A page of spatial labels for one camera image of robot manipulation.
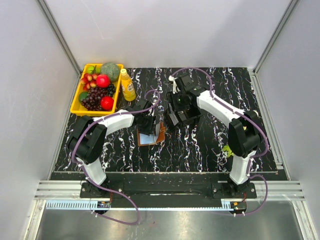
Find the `brown leather card holder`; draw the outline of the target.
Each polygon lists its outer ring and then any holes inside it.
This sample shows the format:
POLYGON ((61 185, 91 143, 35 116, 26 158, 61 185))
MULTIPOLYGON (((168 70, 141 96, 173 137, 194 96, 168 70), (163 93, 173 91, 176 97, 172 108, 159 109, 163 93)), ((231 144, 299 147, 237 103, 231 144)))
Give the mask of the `brown leather card holder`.
POLYGON ((159 144, 165 140, 166 128, 164 123, 160 121, 155 125, 156 134, 143 134, 137 130, 137 144, 139 147, 152 146, 159 144))

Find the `black plastic card box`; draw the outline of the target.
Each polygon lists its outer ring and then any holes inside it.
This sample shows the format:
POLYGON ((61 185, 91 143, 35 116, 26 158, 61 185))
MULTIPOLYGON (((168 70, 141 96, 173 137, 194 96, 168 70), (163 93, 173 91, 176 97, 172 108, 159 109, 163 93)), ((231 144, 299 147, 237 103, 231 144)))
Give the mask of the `black plastic card box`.
POLYGON ((194 106, 184 111, 174 111, 172 105, 168 103, 163 116, 169 129, 174 130, 187 126, 194 127, 199 123, 202 114, 200 110, 194 106))

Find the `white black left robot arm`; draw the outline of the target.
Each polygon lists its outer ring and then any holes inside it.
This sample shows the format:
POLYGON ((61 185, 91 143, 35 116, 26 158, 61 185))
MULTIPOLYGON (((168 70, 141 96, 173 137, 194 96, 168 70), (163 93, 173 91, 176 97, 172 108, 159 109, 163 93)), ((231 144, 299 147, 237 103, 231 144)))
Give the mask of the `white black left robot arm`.
POLYGON ((149 100, 141 99, 116 113, 97 118, 84 115, 76 122, 66 146, 72 161, 83 167, 87 181, 92 184, 90 190, 96 197, 106 196, 109 190, 109 180, 100 162, 105 137, 132 126, 154 134, 156 118, 150 113, 154 107, 149 100))

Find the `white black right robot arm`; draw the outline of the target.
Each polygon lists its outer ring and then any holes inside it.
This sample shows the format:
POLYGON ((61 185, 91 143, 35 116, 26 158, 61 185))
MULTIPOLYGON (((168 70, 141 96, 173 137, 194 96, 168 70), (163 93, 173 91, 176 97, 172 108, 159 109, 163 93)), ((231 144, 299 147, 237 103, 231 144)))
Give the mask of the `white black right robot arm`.
POLYGON ((195 125, 204 110, 228 128, 228 146, 233 152, 233 162, 227 186, 228 194, 239 198, 246 191, 244 183, 249 180, 252 158, 256 156, 261 142, 267 142, 266 135, 256 121, 255 111, 243 111, 232 106, 213 92, 207 84, 195 84, 188 74, 169 77, 172 91, 166 94, 167 109, 164 117, 170 128, 195 125))

